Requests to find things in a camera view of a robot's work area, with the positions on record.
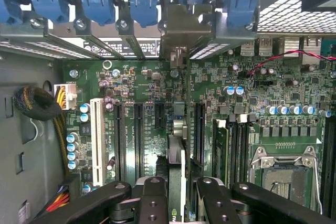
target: motherboard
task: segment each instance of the motherboard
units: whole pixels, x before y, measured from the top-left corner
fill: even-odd
[[[75,153],[69,168],[81,174],[83,193],[114,180],[134,186],[143,176],[185,177],[186,207],[171,206],[173,219],[195,220],[197,174],[227,187],[249,181],[319,210],[335,65],[297,58],[270,61],[253,74],[267,57],[234,50],[188,60],[184,69],[157,60],[65,61],[65,83],[77,93],[77,107],[66,112],[68,151]],[[181,137],[185,162],[169,151],[174,137]],[[173,173],[173,159],[185,170]]]

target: small white connector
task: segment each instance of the small white connector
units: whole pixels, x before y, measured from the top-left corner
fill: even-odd
[[[64,89],[65,96],[60,101],[60,105],[62,102],[64,103],[62,110],[74,110],[77,106],[77,93],[76,93],[76,84],[55,84],[54,85],[54,95],[56,95],[58,87]]]

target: green circuit board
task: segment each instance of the green circuit board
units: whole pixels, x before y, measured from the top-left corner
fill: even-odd
[[[81,132],[83,123],[78,108],[89,103],[90,99],[108,95],[113,98],[113,104],[123,106],[125,170],[121,178],[132,186],[138,178],[137,166],[142,166],[142,176],[156,174],[157,156],[166,155],[167,135],[172,134],[173,120],[183,118],[174,116],[174,102],[179,101],[185,101],[185,111],[191,112],[190,142],[185,145],[190,148],[186,150],[187,156],[197,159],[203,176],[218,177],[230,187],[237,181],[251,181],[250,163],[258,147],[264,147],[268,155],[286,156],[300,155],[307,146],[312,146],[318,160],[320,179],[325,120],[319,111],[331,109],[331,101],[336,95],[336,83],[330,78],[330,71],[335,66],[324,61],[316,65],[315,71],[306,73],[301,71],[301,64],[288,64],[288,59],[278,59],[265,65],[265,68],[274,70],[272,74],[255,74],[254,78],[241,75],[263,60],[265,57],[222,54],[202,61],[190,61],[189,68],[180,70],[175,78],[170,75],[168,61],[113,60],[108,70],[103,67],[102,61],[66,61],[64,81],[75,83],[78,95],[77,109],[67,112],[67,133],[80,135],[79,166],[73,172],[80,173],[92,165],[91,137]],[[69,76],[69,71],[74,69],[79,73],[75,79]],[[113,70],[120,71],[120,74],[114,77]],[[292,80],[298,81],[298,84],[286,85]],[[99,87],[100,81],[107,81],[108,87]],[[228,95],[227,87],[242,87],[244,93]],[[135,132],[135,105],[139,103],[144,106],[142,138],[138,138]],[[161,106],[165,115],[161,127],[156,125],[157,105]],[[312,115],[271,115],[266,110],[268,106],[302,108],[305,105],[314,107]],[[115,111],[104,112],[107,160],[116,156],[114,114]],[[244,115],[253,116],[254,120],[238,124],[236,120]],[[218,120],[226,120],[226,126],[218,127]],[[282,133],[284,128],[288,128],[287,135]],[[143,162],[140,164],[135,154],[137,141],[144,149]],[[204,150],[202,155],[199,146]],[[300,191],[302,199],[297,202],[316,209],[313,170],[310,168],[296,173],[293,167],[286,169],[289,172],[279,173],[278,178],[274,176],[275,170],[260,169],[252,180],[268,189],[276,182],[279,189],[275,190],[286,197],[289,197],[291,190]],[[121,179],[116,177],[114,169],[106,170],[106,175],[107,183]],[[298,176],[305,179],[291,181],[292,177]]]

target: white pci slot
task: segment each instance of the white pci slot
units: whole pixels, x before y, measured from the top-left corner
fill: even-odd
[[[103,186],[106,179],[106,146],[102,98],[90,100],[93,185]]]

